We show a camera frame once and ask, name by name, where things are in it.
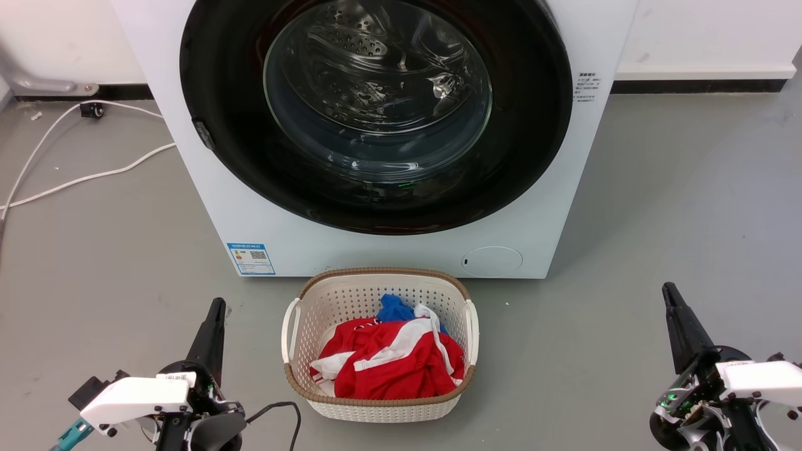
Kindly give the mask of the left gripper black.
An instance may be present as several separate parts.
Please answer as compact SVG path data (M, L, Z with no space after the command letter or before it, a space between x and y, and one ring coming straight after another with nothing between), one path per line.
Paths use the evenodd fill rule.
M240 402L227 400L221 391L226 333L227 304L213 299L206 319L200 324L187 360L174 362L157 373L157 378L172 378L194 383L188 392L188 404L195 414L217 416L238 413L244 416Z

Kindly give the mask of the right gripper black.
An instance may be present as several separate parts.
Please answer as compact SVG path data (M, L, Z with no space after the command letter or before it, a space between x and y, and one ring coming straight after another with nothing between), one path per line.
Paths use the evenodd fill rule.
M714 346L709 334L674 283L662 285L671 359L678 378L650 415L653 438L667 450L733 450L731 425L724 420L718 363L742 363L744 352Z

